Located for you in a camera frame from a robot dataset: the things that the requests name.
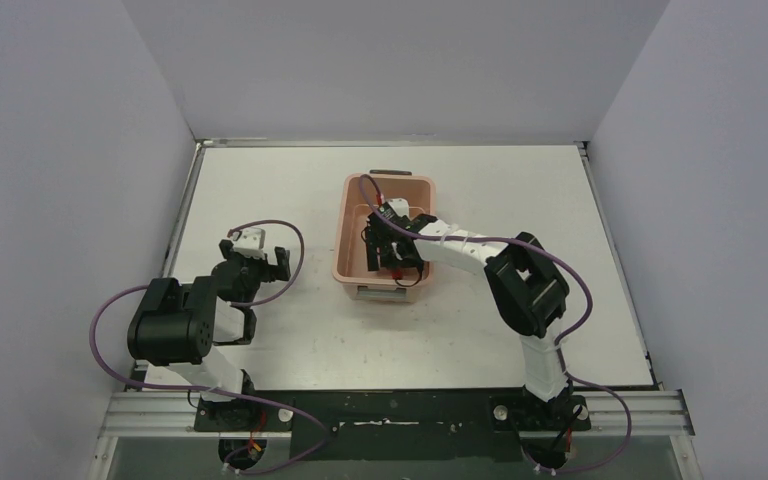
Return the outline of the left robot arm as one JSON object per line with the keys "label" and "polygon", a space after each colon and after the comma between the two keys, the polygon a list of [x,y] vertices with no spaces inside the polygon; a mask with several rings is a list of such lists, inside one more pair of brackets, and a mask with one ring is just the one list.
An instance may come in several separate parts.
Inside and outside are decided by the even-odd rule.
{"label": "left robot arm", "polygon": [[219,420],[242,431],[257,415],[256,402],[244,395],[253,394],[254,385],[219,348],[252,342],[257,316],[250,304],[263,283],[290,280],[290,253],[278,246],[268,255],[261,242],[238,247],[228,239],[219,249],[222,261],[208,275],[189,284],[173,277],[150,282],[129,325],[127,346],[134,359],[204,386],[201,399],[219,403]]}

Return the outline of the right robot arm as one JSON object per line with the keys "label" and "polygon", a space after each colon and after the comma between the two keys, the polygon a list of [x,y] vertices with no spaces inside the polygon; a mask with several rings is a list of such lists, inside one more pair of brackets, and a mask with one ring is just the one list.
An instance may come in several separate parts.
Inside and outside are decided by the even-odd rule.
{"label": "right robot arm", "polygon": [[525,364],[525,419],[545,429],[563,415],[559,397],[568,380],[554,344],[554,322],[566,311],[569,285],[555,264],[527,249],[537,239],[520,233],[515,244],[490,241],[429,214],[413,218],[393,201],[367,217],[362,238],[369,270],[410,269],[422,272],[445,264],[483,277],[503,322],[520,335]]}

